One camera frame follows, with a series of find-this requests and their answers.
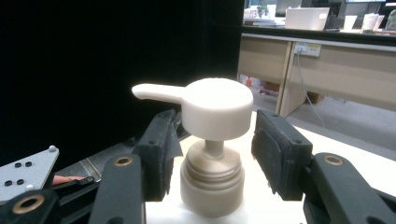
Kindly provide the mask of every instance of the white table surface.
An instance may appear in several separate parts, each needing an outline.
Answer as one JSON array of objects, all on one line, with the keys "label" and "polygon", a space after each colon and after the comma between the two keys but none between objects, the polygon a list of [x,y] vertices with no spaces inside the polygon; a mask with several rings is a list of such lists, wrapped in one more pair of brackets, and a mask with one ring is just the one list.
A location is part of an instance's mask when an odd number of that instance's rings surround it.
[{"label": "white table surface", "polygon": [[[225,217],[207,218],[190,211],[180,198],[180,164],[183,158],[176,158],[172,175],[171,189],[161,203],[146,203],[147,223],[306,223],[303,202],[283,202],[268,187],[268,182],[260,165],[250,153],[251,139],[256,122],[256,113],[252,113],[249,131],[225,145],[237,150],[245,168],[244,200],[240,207]],[[314,145],[313,154],[331,152],[352,162],[366,181],[375,189],[396,196],[396,161],[377,156],[373,153],[352,147],[328,137],[297,128]],[[180,142],[186,155],[190,145],[199,138],[191,136]]]}]

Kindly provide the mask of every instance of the brass screw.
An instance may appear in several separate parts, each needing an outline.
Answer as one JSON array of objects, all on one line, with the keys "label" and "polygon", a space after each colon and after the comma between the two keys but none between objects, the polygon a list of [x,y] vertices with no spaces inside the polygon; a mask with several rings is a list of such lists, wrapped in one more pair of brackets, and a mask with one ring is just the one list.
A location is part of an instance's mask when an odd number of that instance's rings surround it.
[{"label": "brass screw", "polygon": [[18,201],[14,207],[12,207],[12,212],[14,214],[28,213],[37,209],[44,201],[45,198],[41,194],[31,195]]},{"label": "brass screw", "polygon": [[331,165],[343,165],[344,164],[344,162],[341,159],[334,157],[334,156],[325,156],[324,160]]},{"label": "brass screw", "polygon": [[118,160],[116,160],[115,164],[117,166],[125,166],[128,165],[129,163],[132,163],[132,158],[130,157],[121,157]]}]

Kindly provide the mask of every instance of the cable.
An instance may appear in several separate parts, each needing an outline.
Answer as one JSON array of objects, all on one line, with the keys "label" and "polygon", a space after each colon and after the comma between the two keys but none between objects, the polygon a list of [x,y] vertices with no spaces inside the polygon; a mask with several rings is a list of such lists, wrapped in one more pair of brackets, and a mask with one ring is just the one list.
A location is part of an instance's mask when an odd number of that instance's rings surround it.
[{"label": "cable", "polygon": [[301,87],[302,87],[303,92],[304,92],[304,94],[305,94],[305,98],[306,98],[306,100],[309,102],[309,104],[311,105],[312,110],[314,111],[315,115],[319,118],[320,123],[321,123],[321,125],[322,125],[324,131],[326,132],[326,134],[327,134],[330,138],[335,139],[334,137],[332,137],[332,135],[331,135],[331,134],[329,133],[329,131],[327,130],[326,126],[324,125],[324,121],[323,121],[322,117],[321,117],[320,114],[317,112],[317,110],[315,109],[314,105],[312,104],[311,100],[310,100],[309,97],[308,97],[307,90],[306,90],[305,84],[304,84],[303,73],[302,73],[302,71],[301,71],[301,66],[300,66],[300,54],[301,54],[302,52],[303,52],[303,48],[301,48],[301,47],[297,48],[297,68],[298,68],[298,74],[299,74],[300,80],[301,80]]}]

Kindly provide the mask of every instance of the black curtain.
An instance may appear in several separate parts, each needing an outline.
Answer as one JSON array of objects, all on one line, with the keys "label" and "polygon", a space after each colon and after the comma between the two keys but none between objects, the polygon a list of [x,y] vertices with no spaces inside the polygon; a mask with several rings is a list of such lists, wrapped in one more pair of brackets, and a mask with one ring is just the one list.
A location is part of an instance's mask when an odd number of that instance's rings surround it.
[{"label": "black curtain", "polygon": [[133,85],[235,78],[243,8],[239,0],[3,1],[0,165],[55,145],[61,169],[179,110],[135,99]]}]

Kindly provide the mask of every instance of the pump dispenser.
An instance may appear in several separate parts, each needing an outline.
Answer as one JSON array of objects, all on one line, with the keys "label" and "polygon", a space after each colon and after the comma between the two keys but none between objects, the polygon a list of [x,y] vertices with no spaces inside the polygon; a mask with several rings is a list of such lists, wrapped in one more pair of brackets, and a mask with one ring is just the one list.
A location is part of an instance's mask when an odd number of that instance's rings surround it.
[{"label": "pump dispenser", "polygon": [[227,78],[205,78],[187,87],[141,84],[132,88],[139,99],[181,105],[187,132],[203,140],[193,144],[181,165],[181,199],[204,217],[222,217],[243,199],[245,173],[239,153],[224,146],[249,129],[253,95]]}]

